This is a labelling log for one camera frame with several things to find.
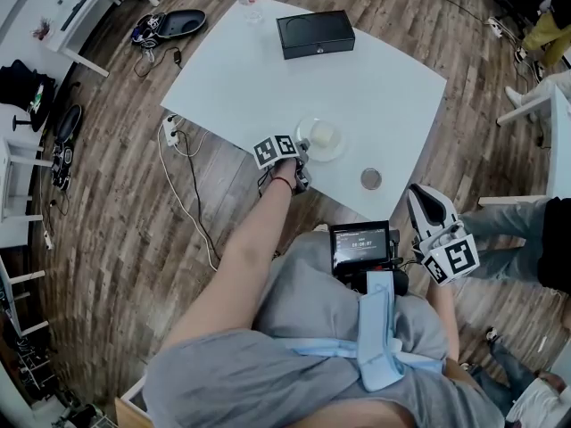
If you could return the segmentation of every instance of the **red wristband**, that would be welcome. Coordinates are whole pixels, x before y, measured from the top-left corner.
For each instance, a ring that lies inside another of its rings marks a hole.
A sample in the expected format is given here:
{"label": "red wristband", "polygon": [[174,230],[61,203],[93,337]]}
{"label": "red wristband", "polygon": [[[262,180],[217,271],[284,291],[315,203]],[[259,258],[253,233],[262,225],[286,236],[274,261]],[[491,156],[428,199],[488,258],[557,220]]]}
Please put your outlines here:
{"label": "red wristband", "polygon": [[285,177],[274,176],[273,178],[271,178],[271,182],[274,182],[275,180],[284,181],[287,184],[287,186],[289,187],[290,192],[294,193],[294,189],[292,188],[292,185],[289,183],[289,181]]}

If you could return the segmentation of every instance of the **blue jeans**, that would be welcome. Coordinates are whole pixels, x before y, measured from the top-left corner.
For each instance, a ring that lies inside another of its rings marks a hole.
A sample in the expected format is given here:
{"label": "blue jeans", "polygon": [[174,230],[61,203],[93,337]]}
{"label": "blue jeans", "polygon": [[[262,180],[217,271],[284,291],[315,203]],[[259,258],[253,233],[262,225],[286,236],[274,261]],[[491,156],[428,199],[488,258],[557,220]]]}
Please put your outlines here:
{"label": "blue jeans", "polygon": [[534,203],[486,206],[462,214],[466,230],[476,239],[510,235],[525,239],[522,247],[480,251],[480,267],[469,274],[480,279],[518,279],[538,284],[537,262],[543,255],[542,235],[545,205],[549,199]]}
{"label": "blue jeans", "polygon": [[535,380],[535,376],[527,366],[522,365],[517,358],[511,355],[500,344],[500,341],[490,345],[490,353],[506,372],[509,387],[494,381],[485,369],[479,365],[474,366],[470,370],[470,374],[505,417],[514,402]]}

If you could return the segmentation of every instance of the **small screen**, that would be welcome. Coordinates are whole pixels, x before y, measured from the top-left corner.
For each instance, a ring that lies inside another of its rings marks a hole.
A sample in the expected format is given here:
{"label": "small screen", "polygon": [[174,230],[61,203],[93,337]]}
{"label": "small screen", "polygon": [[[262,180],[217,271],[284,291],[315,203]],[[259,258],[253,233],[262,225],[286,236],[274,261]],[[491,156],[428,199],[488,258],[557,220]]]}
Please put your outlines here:
{"label": "small screen", "polygon": [[335,234],[336,265],[386,258],[386,232],[383,228]]}

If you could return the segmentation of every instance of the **hand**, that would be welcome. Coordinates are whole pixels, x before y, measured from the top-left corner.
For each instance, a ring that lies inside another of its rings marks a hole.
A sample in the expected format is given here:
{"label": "hand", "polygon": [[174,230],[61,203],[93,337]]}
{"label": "hand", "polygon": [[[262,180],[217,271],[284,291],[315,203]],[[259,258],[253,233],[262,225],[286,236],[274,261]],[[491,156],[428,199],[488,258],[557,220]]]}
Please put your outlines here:
{"label": "hand", "polygon": [[274,177],[280,176],[285,179],[292,189],[295,188],[295,168],[297,161],[295,158],[286,159],[276,166],[274,170]]}
{"label": "hand", "polygon": [[541,371],[537,376],[546,383],[548,383],[553,390],[562,393],[563,390],[567,387],[563,379],[561,379],[558,375],[553,373],[548,373],[547,371]]}

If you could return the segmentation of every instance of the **yellow pants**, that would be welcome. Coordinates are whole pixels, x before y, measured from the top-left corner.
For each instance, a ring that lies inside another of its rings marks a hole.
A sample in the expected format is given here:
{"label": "yellow pants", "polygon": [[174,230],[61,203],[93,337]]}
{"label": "yellow pants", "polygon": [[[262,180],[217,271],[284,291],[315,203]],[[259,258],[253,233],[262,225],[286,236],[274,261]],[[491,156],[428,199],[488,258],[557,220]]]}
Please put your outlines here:
{"label": "yellow pants", "polygon": [[561,30],[553,20],[551,12],[546,12],[539,18],[535,27],[524,38],[522,46],[526,51],[535,51],[548,43],[551,45],[542,58],[542,64],[545,68],[552,67],[559,62],[565,51],[571,46],[571,25]]}

